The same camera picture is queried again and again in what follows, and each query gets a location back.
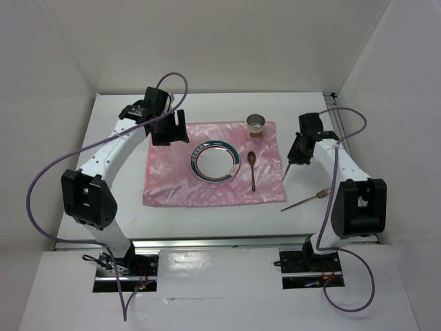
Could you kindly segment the wooden knife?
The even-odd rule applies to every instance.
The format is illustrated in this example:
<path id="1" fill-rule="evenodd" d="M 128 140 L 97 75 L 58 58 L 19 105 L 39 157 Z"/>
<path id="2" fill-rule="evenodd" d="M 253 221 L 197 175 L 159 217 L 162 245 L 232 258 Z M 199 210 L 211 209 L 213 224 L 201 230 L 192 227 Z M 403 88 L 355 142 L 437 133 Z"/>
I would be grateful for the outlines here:
<path id="1" fill-rule="evenodd" d="M 284 173 L 283 173 L 282 182 L 285 180 L 285 178 L 286 178 L 286 176 L 287 176 L 287 174 L 288 174 L 288 172 L 289 172 L 290 167 L 291 167 L 291 164 L 288 163 L 288 164 L 287 164 L 287 167 L 286 167 L 286 169 L 285 169 L 285 171 L 284 171 Z"/>

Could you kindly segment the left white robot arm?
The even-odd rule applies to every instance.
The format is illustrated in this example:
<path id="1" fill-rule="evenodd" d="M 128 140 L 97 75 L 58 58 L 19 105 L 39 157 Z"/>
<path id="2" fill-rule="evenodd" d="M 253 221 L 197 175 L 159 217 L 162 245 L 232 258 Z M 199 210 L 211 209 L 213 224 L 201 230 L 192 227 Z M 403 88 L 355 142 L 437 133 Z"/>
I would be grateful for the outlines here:
<path id="1" fill-rule="evenodd" d="M 118 206 L 111 187 L 127 158 L 147 137 L 156 146 L 189 141 L 185 113 L 171 112 L 173 100 L 166 91 L 148 87 L 143 99 L 121 111 L 110 141 L 78 170 L 66 170 L 61 177 L 65 213 L 112 251 L 111 266 L 121 275 L 146 262 L 116 221 Z"/>

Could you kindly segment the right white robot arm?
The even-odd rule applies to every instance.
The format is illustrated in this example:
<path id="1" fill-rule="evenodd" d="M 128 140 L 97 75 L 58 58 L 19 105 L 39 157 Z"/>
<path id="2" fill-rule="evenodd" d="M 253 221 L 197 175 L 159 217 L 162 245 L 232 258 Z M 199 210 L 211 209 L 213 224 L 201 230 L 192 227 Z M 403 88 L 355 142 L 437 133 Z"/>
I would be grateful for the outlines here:
<path id="1" fill-rule="evenodd" d="M 324 129 L 318 112 L 300 115 L 299 128 L 289 164 L 309 165 L 313 159 L 331 177 L 324 221 L 317 233 L 305 239 L 300 255 L 306 270 L 318 272 L 354 238 L 384 231 L 387 185 L 356 164 L 343 148 L 343 139 Z"/>

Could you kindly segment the white plate with coloured rim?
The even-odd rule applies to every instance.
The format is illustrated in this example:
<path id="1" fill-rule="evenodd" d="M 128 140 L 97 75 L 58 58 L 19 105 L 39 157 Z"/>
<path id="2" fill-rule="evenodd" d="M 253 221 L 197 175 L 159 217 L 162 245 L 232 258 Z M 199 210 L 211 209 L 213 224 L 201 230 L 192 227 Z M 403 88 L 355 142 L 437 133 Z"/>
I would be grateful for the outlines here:
<path id="1" fill-rule="evenodd" d="M 198 179 L 208 183 L 222 183 L 236 175 L 240 168 L 240 157 L 229 143 L 211 140 L 194 148 L 189 164 Z"/>

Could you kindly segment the pink satin rose cloth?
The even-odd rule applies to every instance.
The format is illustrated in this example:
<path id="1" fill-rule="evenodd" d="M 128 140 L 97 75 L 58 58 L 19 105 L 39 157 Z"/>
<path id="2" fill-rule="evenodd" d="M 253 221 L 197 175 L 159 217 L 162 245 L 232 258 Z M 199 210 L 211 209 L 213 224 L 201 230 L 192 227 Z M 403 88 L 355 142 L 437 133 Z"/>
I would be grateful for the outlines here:
<path id="1" fill-rule="evenodd" d="M 240 121 L 187 124 L 189 143 L 171 146 L 148 145 L 143 204 L 154 207 L 220 207 L 284 202 L 287 195 L 282 183 L 281 160 L 276 138 L 276 124 L 267 122 L 263 135 L 252 139 L 247 125 Z M 208 183 L 190 169 L 190 156 L 199 144 L 224 141 L 235 147 L 240 168 L 229 181 Z M 251 168 L 247 154 L 256 155 L 252 191 Z"/>

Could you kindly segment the dark wooden spoon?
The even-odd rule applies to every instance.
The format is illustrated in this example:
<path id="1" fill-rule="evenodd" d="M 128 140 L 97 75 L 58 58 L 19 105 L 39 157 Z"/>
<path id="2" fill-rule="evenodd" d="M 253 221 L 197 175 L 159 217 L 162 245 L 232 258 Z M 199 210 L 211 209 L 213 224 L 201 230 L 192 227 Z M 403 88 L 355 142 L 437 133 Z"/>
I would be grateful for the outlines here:
<path id="1" fill-rule="evenodd" d="M 255 182 L 255 176 L 254 176 L 254 166 L 256 164 L 256 155 L 253 151 L 249 151 L 247 154 L 247 161 L 251 168 L 251 181 L 252 181 L 252 191 L 256 191 L 256 182 Z"/>

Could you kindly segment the small metal cup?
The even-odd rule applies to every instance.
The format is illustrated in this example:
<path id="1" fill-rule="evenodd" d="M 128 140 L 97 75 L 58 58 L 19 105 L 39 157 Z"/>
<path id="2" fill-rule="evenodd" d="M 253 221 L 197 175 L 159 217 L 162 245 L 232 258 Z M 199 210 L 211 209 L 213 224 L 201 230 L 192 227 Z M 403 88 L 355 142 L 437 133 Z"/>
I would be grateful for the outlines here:
<path id="1" fill-rule="evenodd" d="M 248 136 L 252 139 L 260 138 L 263 135 L 263 130 L 266 120 L 260 114 L 251 114 L 246 119 Z"/>

